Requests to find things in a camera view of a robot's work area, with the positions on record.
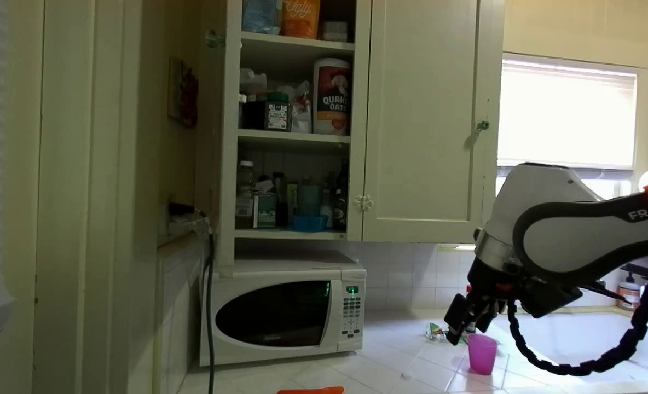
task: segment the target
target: white door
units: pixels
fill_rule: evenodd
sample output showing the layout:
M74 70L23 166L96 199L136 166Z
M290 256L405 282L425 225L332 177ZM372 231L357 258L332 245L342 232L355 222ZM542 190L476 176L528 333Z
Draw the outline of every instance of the white door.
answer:
M476 31L476 17L500 17L496 4L372 3L366 242L471 242L492 187L495 138L483 135L496 130L500 46L489 37L500 22Z

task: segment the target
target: pink cup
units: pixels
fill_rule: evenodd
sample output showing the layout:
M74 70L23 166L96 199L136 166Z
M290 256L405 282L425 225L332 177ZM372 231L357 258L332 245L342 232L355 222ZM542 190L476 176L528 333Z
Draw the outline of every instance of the pink cup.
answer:
M476 375L492 375L496 359L496 343L486 336L471 336L467 340L471 371Z

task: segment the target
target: microwave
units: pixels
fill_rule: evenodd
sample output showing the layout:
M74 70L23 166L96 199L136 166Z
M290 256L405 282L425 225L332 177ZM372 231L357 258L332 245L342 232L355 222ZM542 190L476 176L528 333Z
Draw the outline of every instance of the microwave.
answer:
M209 367L207 321L213 367L227 367L359 351L362 311L366 269L346 256L235 258L209 298L201 287L199 367Z

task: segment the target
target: white countertop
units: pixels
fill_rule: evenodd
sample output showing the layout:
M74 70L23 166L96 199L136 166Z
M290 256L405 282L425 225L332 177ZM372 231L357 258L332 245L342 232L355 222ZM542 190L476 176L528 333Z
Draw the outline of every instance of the white countertop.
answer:
M276 394L281 388L342 386L346 394L437 393L648 393L648 337L639 352L608 373L556 378L530 367L507 336L505 318L487 330L499 340L489 378L467 371L466 347L429 340L421 318L367 321L362 351L351 356L239 367L216 371L213 394ZM523 336L537 357L582 364L608 351L627 328L624 314L556 314L524 321ZM182 394L206 394L207 375L187 375Z

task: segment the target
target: microwave control panel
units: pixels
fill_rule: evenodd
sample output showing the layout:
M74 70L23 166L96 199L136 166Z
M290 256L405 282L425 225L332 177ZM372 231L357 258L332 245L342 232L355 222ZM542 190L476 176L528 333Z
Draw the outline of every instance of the microwave control panel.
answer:
M343 285L343 327L342 337L359 345L362 337L362 282Z

